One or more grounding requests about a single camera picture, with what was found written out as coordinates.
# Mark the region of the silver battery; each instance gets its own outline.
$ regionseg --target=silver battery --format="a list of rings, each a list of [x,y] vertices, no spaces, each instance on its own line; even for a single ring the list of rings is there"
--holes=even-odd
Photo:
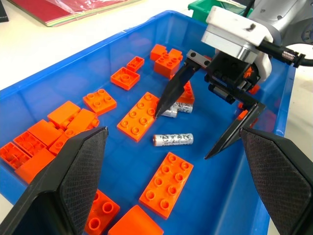
[[[194,106],[192,104],[175,102],[172,107],[177,108],[179,112],[191,113]]]
[[[166,110],[163,114],[161,114],[162,116],[166,116],[166,117],[171,117],[171,118],[176,118],[177,117],[177,108],[171,106],[168,110]]]
[[[168,134],[168,135],[154,135],[154,146],[169,146],[169,145],[184,145],[193,144],[194,136],[188,134]]]

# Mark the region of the green container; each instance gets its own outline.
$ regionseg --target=green container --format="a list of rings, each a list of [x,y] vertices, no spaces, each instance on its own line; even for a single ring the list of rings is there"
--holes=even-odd
[[[217,1],[217,0],[198,0],[188,5],[188,10],[193,10],[192,18],[205,23],[207,16],[210,13],[212,6],[219,6],[224,9],[227,9],[231,12],[242,15],[244,13],[244,9],[231,5],[229,3]]]

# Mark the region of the orange sloped brick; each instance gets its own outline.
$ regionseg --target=orange sloped brick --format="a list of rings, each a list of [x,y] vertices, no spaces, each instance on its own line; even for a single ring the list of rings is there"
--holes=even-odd
[[[30,156],[12,142],[0,148],[0,157],[14,169],[18,169],[30,159]]]
[[[15,170],[15,173],[19,175],[25,182],[30,184],[35,176],[54,158],[55,156],[53,154],[51,154],[47,149],[43,148],[21,167]]]
[[[169,152],[139,201],[167,219],[184,187],[193,165]]]
[[[132,59],[128,64],[127,68],[133,72],[136,72],[138,69],[140,69],[143,64],[145,63],[145,60],[139,56],[135,56],[134,59]]]
[[[114,226],[108,235],[163,235],[164,231],[140,206],[131,208]]]
[[[155,61],[154,71],[172,79],[179,69],[180,61],[178,58],[171,57],[169,54],[163,54]]]
[[[47,146],[41,143],[28,131],[20,134],[13,141],[15,144],[17,144],[18,147],[24,150],[31,157],[33,157],[41,149],[47,148]]]
[[[94,197],[85,232],[89,235],[100,235],[119,212],[120,207],[97,189]]]
[[[57,128],[65,130],[67,125],[74,119],[79,111],[80,107],[70,101],[67,101],[50,113],[48,115],[48,119],[52,121]]]
[[[158,98],[147,92],[118,123],[117,128],[136,142],[140,141],[155,121]]]
[[[116,101],[104,89],[88,94],[83,101],[98,116],[116,108]]]
[[[40,120],[28,131],[47,147],[50,147],[63,133],[62,129],[56,129],[52,122],[45,120]]]
[[[179,97],[177,102],[186,103],[186,104],[194,104],[195,96],[194,96],[194,92],[192,91],[190,81],[186,83],[186,85],[184,86],[184,89],[185,89],[184,93]]]
[[[150,60],[156,61],[161,57],[162,54],[167,53],[166,47],[160,44],[156,44],[155,47],[150,52]]]
[[[87,109],[82,109],[79,114],[67,126],[68,129],[81,133],[91,130],[99,125],[97,115]]]
[[[49,148],[49,151],[51,153],[53,153],[54,155],[57,155],[62,147],[64,146],[64,144],[66,143],[66,141],[79,134],[79,132],[75,132],[74,130],[71,130],[71,129],[67,129],[55,142],[54,144]]]
[[[138,81],[140,75],[125,67],[120,68],[115,74],[111,76],[111,82],[115,85],[129,91]]]

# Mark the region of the blue plastic bin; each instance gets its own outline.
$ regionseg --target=blue plastic bin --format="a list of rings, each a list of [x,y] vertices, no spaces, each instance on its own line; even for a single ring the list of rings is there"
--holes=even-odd
[[[0,146],[27,130],[67,100],[86,108],[83,96],[104,88],[117,108],[99,117],[109,127],[99,189],[121,211],[113,225],[138,199],[166,154],[171,151],[194,169],[167,220],[144,210],[167,235],[265,235],[269,216],[254,187],[241,142],[212,159],[203,158],[232,120],[237,103],[227,104],[208,91],[204,71],[192,78],[195,94],[191,114],[160,117],[139,143],[116,125],[146,93],[160,96],[168,79],[154,73],[149,59],[155,44],[189,49],[213,56],[214,49],[201,42],[206,25],[177,12],[163,12],[139,25],[105,39],[0,92]],[[145,58],[140,81],[125,91],[110,76],[134,56]],[[256,97],[267,105],[256,128],[283,135],[287,120],[294,69],[273,61],[270,78]],[[193,133],[193,145],[154,147],[153,134]],[[14,171],[0,162],[0,193],[15,203],[26,188]]]

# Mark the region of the black mesh pad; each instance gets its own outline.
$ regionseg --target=black mesh pad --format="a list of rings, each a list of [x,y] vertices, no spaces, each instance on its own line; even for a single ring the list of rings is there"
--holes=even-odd
[[[78,234],[84,231],[96,194],[106,137],[104,130],[84,142],[60,187],[60,196]]]
[[[290,235],[307,207],[311,187],[277,145],[243,130],[251,175],[280,235]]]

